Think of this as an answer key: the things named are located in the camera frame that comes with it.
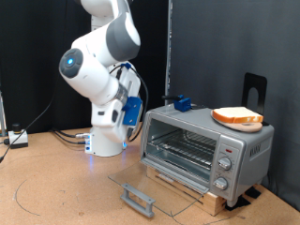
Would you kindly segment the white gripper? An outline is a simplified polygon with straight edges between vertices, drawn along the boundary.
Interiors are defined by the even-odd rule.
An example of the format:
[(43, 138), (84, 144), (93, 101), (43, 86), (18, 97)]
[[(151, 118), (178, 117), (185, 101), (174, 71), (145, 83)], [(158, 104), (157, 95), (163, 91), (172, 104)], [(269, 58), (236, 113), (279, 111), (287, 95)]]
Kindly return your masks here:
[(122, 143), (137, 129), (142, 113), (139, 96), (141, 80), (129, 65), (121, 65), (112, 73), (118, 90), (108, 102), (92, 103), (91, 123), (101, 135), (113, 143)]

